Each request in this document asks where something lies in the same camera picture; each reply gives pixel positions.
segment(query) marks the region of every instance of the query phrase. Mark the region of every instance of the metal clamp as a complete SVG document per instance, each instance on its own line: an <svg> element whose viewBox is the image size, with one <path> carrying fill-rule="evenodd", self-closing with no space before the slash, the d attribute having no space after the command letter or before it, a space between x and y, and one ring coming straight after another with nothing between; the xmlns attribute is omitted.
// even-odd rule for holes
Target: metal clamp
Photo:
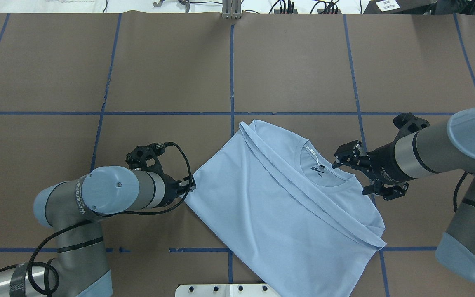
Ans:
<svg viewBox="0 0 475 297"><path fill-rule="evenodd" d="M223 19L241 19L241 0L222 0Z"/></svg>
<svg viewBox="0 0 475 297"><path fill-rule="evenodd" d="M389 201L402 197L407 193L409 187L407 182L394 184L390 187L384 186L384 183L379 180L373 172L371 157L368 156L368 153L362 147L362 142L358 140L339 146L335 152L335 158L336 160L332 164L333 169L343 165L349 166L355 170L361 171L373 181L373 184L364 187L364 190L362 191L363 195L377 194L382 196L384 200Z"/></svg>

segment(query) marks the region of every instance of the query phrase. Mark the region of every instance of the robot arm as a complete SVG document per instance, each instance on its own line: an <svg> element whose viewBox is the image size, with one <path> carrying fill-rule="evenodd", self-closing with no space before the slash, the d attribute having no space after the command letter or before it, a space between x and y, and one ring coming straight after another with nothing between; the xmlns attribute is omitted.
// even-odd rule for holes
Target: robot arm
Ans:
<svg viewBox="0 0 475 297"><path fill-rule="evenodd" d="M434 126L411 113L402 113L394 124L400 131L392 143L372 152L365 152L359 141L342 145L333 167L362 171L374 181L362 193L385 200L406 194L410 180L454 169L472 174L474 180L435 255L452 272L475 282L475 108Z"/></svg>
<svg viewBox="0 0 475 297"><path fill-rule="evenodd" d="M32 270L34 280L41 284L40 289L48 292L57 283L53 297L112 295L100 221L116 214L139 214L134 211L170 205L175 198L195 188L186 157L189 176L184 181L176 181L162 172L157 156L170 145L177 146L174 143L138 146L127 154L130 169L99 167L77 180L51 186L38 194L34 201L34 215L40 224L56 232L79 225L56 237L58 257L49 264L56 269L59 282L47 269L34 267ZM148 166L147 161L151 159L155 164ZM183 199L164 211L140 214L167 212ZM0 272L0 296L44 296L26 282L25 274L25 263L16 269ZM45 284L50 284L50 288L45 288Z"/></svg>

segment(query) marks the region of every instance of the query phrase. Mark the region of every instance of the folded t-shirt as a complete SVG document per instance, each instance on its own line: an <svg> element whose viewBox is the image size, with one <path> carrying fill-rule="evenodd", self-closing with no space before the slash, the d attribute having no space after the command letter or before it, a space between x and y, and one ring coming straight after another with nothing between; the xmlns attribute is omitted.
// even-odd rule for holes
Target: folded t-shirt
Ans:
<svg viewBox="0 0 475 297"><path fill-rule="evenodd" d="M194 177L186 203L282 297L347 297L386 245L356 177L272 124L241 122Z"/></svg>

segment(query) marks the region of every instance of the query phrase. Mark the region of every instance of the white metal bracket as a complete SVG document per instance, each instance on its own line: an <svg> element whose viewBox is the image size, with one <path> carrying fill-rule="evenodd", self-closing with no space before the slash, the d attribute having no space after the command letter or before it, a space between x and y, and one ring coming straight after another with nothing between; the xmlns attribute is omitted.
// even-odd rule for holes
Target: white metal bracket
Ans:
<svg viewBox="0 0 475 297"><path fill-rule="evenodd" d="M281 297L267 284L180 285L175 297Z"/></svg>
<svg viewBox="0 0 475 297"><path fill-rule="evenodd" d="M241 19L241 0L223 0L223 19Z"/></svg>

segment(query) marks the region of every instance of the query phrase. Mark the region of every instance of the white label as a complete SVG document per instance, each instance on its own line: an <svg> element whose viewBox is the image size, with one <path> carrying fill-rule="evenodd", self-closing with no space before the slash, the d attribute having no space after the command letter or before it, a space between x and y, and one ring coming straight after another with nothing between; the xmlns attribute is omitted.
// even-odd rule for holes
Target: white label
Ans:
<svg viewBox="0 0 475 297"><path fill-rule="evenodd" d="M384 0L384 1L376 2L376 4L381 11L391 11L397 8L401 8L401 6L399 6L397 4L397 1L395 0Z"/></svg>

